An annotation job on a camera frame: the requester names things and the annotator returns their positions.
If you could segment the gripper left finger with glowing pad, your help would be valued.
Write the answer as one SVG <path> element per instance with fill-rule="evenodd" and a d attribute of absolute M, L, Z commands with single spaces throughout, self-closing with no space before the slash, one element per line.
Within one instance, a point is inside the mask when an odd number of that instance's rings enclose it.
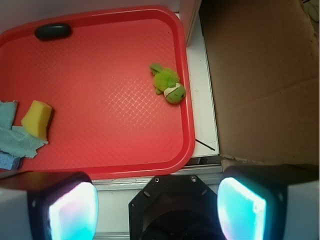
<path fill-rule="evenodd" d="M 92 240 L 98 193 L 85 172 L 2 171 L 2 240 Z"/>

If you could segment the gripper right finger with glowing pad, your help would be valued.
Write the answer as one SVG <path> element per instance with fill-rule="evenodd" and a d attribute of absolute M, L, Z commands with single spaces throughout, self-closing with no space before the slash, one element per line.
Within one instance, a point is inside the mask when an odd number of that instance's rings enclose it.
<path fill-rule="evenodd" d="M 217 212 L 227 240 L 318 240 L 319 167 L 228 166 L 218 186 Z"/>

